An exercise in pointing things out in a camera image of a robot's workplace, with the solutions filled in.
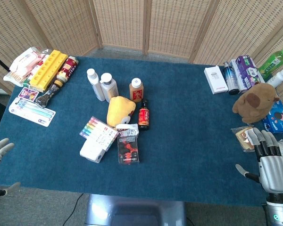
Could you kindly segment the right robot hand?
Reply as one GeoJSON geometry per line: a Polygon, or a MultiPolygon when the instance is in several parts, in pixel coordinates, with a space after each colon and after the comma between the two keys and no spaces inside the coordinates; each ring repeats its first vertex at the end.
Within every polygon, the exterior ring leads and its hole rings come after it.
{"type": "Polygon", "coordinates": [[[283,194],[283,156],[278,141],[271,132],[253,128],[248,132],[258,161],[259,175],[246,171],[236,164],[244,177],[259,184],[269,194],[283,194]]]}

